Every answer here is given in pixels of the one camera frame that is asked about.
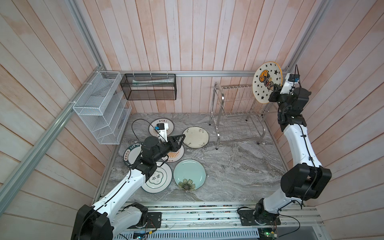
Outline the white star patterned plate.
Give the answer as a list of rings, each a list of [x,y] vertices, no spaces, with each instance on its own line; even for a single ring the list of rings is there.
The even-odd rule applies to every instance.
[[[266,62],[262,64],[255,72],[252,87],[256,100],[261,104],[269,103],[269,96],[272,92],[268,91],[268,84],[277,84],[282,86],[283,71],[275,62]]]

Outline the mint green flower plate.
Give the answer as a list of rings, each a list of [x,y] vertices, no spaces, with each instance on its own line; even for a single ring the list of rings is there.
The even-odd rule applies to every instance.
[[[195,191],[205,183],[206,171],[201,163],[189,159],[176,165],[173,176],[181,190]]]

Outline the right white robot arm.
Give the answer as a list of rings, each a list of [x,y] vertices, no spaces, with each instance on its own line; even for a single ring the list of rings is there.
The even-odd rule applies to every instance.
[[[301,114],[310,95],[303,88],[275,85],[269,97],[279,106],[278,123],[289,143],[293,167],[282,176],[280,188],[257,203],[254,218],[259,225],[275,221],[280,210],[295,202],[317,199],[332,178],[331,170],[322,166],[312,148]]]

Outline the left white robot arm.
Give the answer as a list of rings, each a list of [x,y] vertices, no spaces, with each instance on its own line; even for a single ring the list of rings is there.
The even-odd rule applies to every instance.
[[[157,163],[168,153],[181,148],[185,137],[184,134],[170,136],[165,142],[147,137],[129,173],[99,201],[78,210],[71,239],[112,240],[129,227],[145,227],[148,222],[147,207],[133,203],[126,211],[120,209],[151,178],[158,168]]]

